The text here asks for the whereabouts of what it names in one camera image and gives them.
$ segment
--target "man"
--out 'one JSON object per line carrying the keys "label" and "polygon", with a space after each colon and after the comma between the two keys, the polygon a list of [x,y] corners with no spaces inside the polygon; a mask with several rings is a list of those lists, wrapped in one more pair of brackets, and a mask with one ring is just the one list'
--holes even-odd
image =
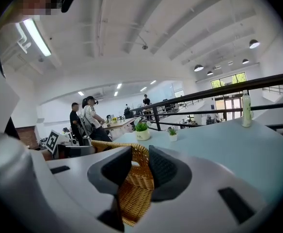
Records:
{"label": "man", "polygon": [[144,105],[144,106],[150,105],[150,99],[147,98],[147,94],[145,94],[144,97],[145,97],[145,98],[144,98],[143,101],[142,101],[142,102],[143,102],[143,105]]}
{"label": "man", "polygon": [[[144,95],[144,99],[143,99],[143,105],[147,106],[150,105],[150,99],[147,98],[147,94]],[[151,114],[151,111],[146,111],[145,114]],[[147,120],[152,120],[152,116],[147,116]]]}
{"label": "man", "polygon": [[72,132],[76,139],[79,141],[79,146],[83,146],[82,136],[80,135],[78,125],[81,125],[80,118],[77,116],[77,111],[79,110],[79,105],[77,103],[72,103],[72,112],[70,113],[70,126]]}

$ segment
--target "backpack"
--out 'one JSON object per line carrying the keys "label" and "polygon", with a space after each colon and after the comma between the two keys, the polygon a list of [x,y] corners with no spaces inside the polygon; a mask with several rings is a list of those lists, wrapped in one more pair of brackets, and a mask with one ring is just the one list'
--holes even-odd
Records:
{"label": "backpack", "polygon": [[126,108],[126,109],[124,110],[124,115],[128,115],[128,114],[130,114],[130,109],[129,109],[129,108]]}

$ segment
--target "white t-shirt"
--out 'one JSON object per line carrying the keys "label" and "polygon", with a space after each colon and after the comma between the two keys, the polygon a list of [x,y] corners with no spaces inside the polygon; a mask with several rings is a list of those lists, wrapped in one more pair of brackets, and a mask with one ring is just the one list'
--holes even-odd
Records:
{"label": "white t-shirt", "polygon": [[95,111],[93,111],[89,105],[86,105],[83,108],[82,115],[86,116],[89,122],[94,124],[95,128],[98,129],[99,127],[101,127],[101,124],[94,118],[95,114]]}

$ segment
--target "black metal railing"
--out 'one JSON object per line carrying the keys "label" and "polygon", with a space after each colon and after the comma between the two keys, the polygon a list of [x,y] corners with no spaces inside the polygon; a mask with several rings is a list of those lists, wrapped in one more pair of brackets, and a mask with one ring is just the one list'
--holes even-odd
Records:
{"label": "black metal railing", "polygon": [[[184,124],[184,123],[168,123],[168,122],[160,122],[160,119],[164,118],[164,116],[174,116],[174,115],[199,115],[199,114],[216,114],[216,113],[228,113],[228,112],[241,112],[242,108],[234,108],[234,109],[224,109],[224,110],[209,110],[209,111],[191,111],[191,112],[172,112],[172,113],[158,113],[158,107],[160,107],[159,111],[166,111],[166,108],[164,106],[167,106],[167,108],[174,108],[175,104],[178,103],[192,103],[195,104],[195,101],[199,102],[202,99],[215,97],[215,96],[223,96],[225,94],[231,94],[234,92],[240,92],[243,90],[254,90],[254,89],[265,89],[266,87],[272,87],[272,86],[279,86],[283,85],[283,74],[269,76],[265,78],[250,80],[246,82],[226,85],[223,87],[218,87],[214,89],[209,89],[206,91],[201,91],[189,95],[185,95],[182,97],[178,97],[175,99],[170,99],[162,102],[158,102],[155,104],[147,105],[142,108],[133,109],[132,112],[141,111],[142,115],[135,114],[135,117],[142,116],[142,117],[148,117],[148,121],[151,121],[152,123],[155,123],[157,125],[157,128],[151,128],[153,130],[161,131],[161,124],[162,125],[172,125],[172,126],[181,126],[181,127],[199,127],[201,125],[197,124]],[[256,110],[268,110],[268,109],[275,109],[275,108],[283,108],[283,103],[276,103],[271,105],[259,105],[259,106],[253,106],[251,109],[252,111]],[[145,112],[152,111],[151,114],[144,114]],[[283,128],[283,125],[269,125],[270,128],[273,129],[280,129]]]}
{"label": "black metal railing", "polygon": [[274,92],[274,93],[278,93],[278,94],[283,94],[283,84],[277,85],[277,86],[264,87],[264,88],[262,88],[262,90],[268,91],[268,92]]}

